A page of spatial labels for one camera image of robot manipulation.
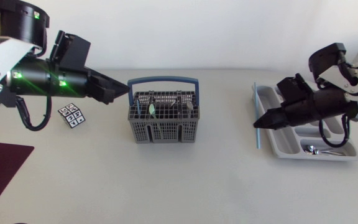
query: gray cutlery tray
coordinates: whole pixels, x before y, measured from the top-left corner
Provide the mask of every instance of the gray cutlery tray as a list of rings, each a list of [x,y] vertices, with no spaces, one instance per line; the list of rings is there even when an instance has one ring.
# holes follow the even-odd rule
[[[268,109],[280,107],[281,94],[275,86],[257,86],[259,101],[259,116],[262,116]],[[272,145],[273,153],[278,158],[289,159],[316,159],[327,161],[354,161],[358,160],[358,152],[351,139],[336,152],[342,152],[345,156],[318,154],[307,154],[303,149],[307,145],[313,145],[319,150],[329,149],[319,133],[318,121],[297,127],[286,127],[279,130],[266,129],[267,136]],[[340,143],[343,140],[342,124],[337,118],[324,120],[324,133],[332,143]]]

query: cutlery basket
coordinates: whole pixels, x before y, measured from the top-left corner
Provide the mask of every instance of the cutlery basket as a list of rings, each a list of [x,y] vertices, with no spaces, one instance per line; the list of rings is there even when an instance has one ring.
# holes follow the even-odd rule
[[[147,82],[183,82],[195,85],[194,91],[139,91],[132,85]],[[127,84],[128,120],[136,143],[195,142],[200,118],[198,79],[187,77],[135,78]]]

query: blue straw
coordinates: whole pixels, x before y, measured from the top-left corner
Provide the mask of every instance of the blue straw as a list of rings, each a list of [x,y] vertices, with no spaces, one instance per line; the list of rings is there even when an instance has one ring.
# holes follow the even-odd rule
[[[255,117],[259,119],[259,104],[258,104],[258,91],[256,88],[256,82],[254,82],[254,95],[255,95]],[[256,129],[256,148],[260,149],[260,129]]]
[[[140,116],[139,100],[136,101],[136,105],[137,105],[137,113]]]

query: white table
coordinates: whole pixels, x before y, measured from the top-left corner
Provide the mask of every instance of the white table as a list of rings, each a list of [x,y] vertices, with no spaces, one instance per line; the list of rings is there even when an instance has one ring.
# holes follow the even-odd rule
[[[0,142],[34,146],[0,196],[0,223],[358,223],[358,161],[277,159],[261,131],[256,149],[253,82],[285,76],[258,70],[109,70],[126,83],[152,75],[200,81],[194,144],[136,144],[128,98],[54,98],[48,126],[26,130],[0,106]],[[191,90],[189,84],[135,85]],[[45,97],[26,96],[37,124]],[[70,129],[57,109],[74,103],[86,122]],[[358,150],[358,123],[351,123]]]

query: blue basket handle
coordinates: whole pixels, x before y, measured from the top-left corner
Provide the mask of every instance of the blue basket handle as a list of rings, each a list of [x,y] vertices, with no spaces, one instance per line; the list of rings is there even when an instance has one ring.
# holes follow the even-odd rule
[[[175,76],[157,76],[157,77],[143,77],[143,78],[134,78],[128,80],[127,86],[129,86],[130,90],[128,93],[129,97],[129,106],[134,104],[134,95],[132,92],[132,85],[147,83],[147,82],[183,82],[183,83],[192,83],[196,89],[196,105],[200,105],[200,93],[198,89],[198,79],[196,78],[188,78],[188,77],[175,77]]]

